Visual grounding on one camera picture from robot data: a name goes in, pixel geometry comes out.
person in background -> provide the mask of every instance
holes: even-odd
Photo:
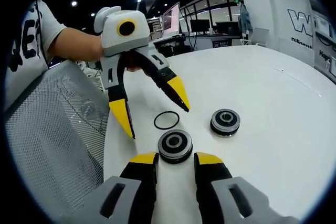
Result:
[[[41,74],[54,55],[73,61],[99,61],[103,56],[100,36],[60,24],[42,0],[28,9],[19,36],[7,58],[5,110]]]

white table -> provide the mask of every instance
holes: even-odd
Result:
[[[304,218],[325,192],[336,164],[336,86],[301,61],[258,46],[190,52],[169,58],[191,105],[184,112],[142,71],[124,84],[136,140],[110,113],[104,179],[119,176],[140,153],[157,151],[165,132],[153,125],[160,112],[180,117],[175,129],[190,133],[194,152],[222,158],[233,176],[264,192],[282,215]],[[240,129],[229,139],[209,130],[212,114],[235,110]],[[202,223],[195,197],[193,156],[178,165],[159,161],[152,223]]]

rubber ring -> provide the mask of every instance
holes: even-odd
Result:
[[[167,128],[161,128],[161,127],[157,126],[156,119],[158,119],[160,115],[167,114],[167,113],[172,113],[172,114],[175,114],[177,116],[176,123],[174,125],[170,126],[170,127],[167,127]],[[160,113],[156,116],[156,118],[154,119],[154,126],[155,126],[155,128],[157,128],[159,130],[170,130],[171,128],[177,126],[179,121],[180,121],[180,116],[175,111],[164,111],[164,112],[162,112],[162,113]]]

gray mesh chair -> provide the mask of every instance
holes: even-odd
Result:
[[[23,182],[53,220],[103,183],[108,97],[71,62],[48,70],[7,111],[9,149]]]

white t-shirt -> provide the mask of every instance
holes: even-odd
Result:
[[[21,36],[13,42],[6,71],[5,110],[10,107],[20,94],[42,73],[48,70],[47,62],[52,60],[48,48],[56,36],[66,28],[57,22],[49,7],[42,0],[37,0],[40,12],[40,22],[36,2],[32,3],[21,27]]]

